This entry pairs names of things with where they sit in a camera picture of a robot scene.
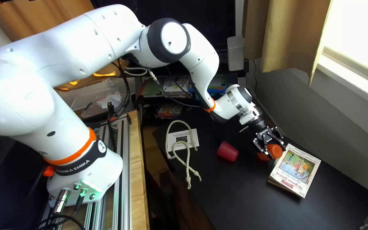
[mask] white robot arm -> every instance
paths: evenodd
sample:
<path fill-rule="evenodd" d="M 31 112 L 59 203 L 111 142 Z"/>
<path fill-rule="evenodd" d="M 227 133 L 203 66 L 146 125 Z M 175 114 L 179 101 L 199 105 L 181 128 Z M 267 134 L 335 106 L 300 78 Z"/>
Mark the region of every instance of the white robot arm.
<path fill-rule="evenodd" d="M 207 111 L 221 121 L 235 115 L 242 124 L 259 112 L 247 89 L 230 87 L 215 101 L 207 87 L 219 68 L 219 55 L 190 24 L 160 19 L 143 26 L 124 5 L 95 9 L 46 32 L 0 47 L 0 135 L 12 137 L 56 167 L 47 183 L 68 203 L 100 199 L 118 180 L 121 158 L 68 107 L 52 87 L 83 79 L 133 54 L 146 68 L 180 61 L 190 73 Z"/>

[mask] black table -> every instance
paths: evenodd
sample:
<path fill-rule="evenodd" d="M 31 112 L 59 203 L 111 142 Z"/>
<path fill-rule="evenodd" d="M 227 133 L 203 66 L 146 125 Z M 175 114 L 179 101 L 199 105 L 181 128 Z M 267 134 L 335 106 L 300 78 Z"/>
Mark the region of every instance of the black table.
<path fill-rule="evenodd" d="M 236 121 L 220 124 L 202 110 L 188 111 L 181 120 L 197 128 L 201 147 L 192 152 L 190 165 L 203 181 L 192 175 L 192 189 L 199 207 L 216 229 L 242 230 L 354 230 L 368 215 L 368 190 L 336 169 L 321 164 L 304 199 L 267 183 L 267 164 L 259 161 L 248 132 L 239 133 Z M 155 132 L 165 152 L 166 125 Z M 222 141 L 240 152 L 235 164 L 216 156 Z M 185 183 L 184 166 L 167 161 Z"/>

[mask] orange ring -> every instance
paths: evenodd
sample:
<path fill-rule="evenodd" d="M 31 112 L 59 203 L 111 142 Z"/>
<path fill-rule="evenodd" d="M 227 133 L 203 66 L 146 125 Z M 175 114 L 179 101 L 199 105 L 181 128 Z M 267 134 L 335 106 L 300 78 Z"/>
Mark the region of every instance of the orange ring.
<path fill-rule="evenodd" d="M 56 161 L 49 161 L 45 158 L 46 162 L 51 164 L 51 165 L 65 165 L 65 164 L 69 164 L 74 160 L 77 160 L 79 156 L 82 156 L 82 153 L 91 146 L 91 143 L 93 143 L 96 141 L 96 134 L 92 129 L 89 129 L 89 139 L 84 143 L 84 146 L 82 146 L 81 149 L 78 149 L 75 153 L 65 157 L 65 158 L 61 158 L 61 160 L 56 160 Z"/>
<path fill-rule="evenodd" d="M 217 103 L 213 101 L 212 107 L 206 109 L 206 111 L 210 114 L 210 112 L 212 112 L 215 110 L 216 106 L 217 106 Z"/>

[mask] window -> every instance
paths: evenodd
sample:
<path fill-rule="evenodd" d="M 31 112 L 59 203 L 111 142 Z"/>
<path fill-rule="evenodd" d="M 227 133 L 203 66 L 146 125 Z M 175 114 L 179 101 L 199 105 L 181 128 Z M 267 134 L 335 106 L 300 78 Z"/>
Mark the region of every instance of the window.
<path fill-rule="evenodd" d="M 332 1 L 323 45 L 319 69 L 335 72 L 368 92 L 368 0 Z"/>

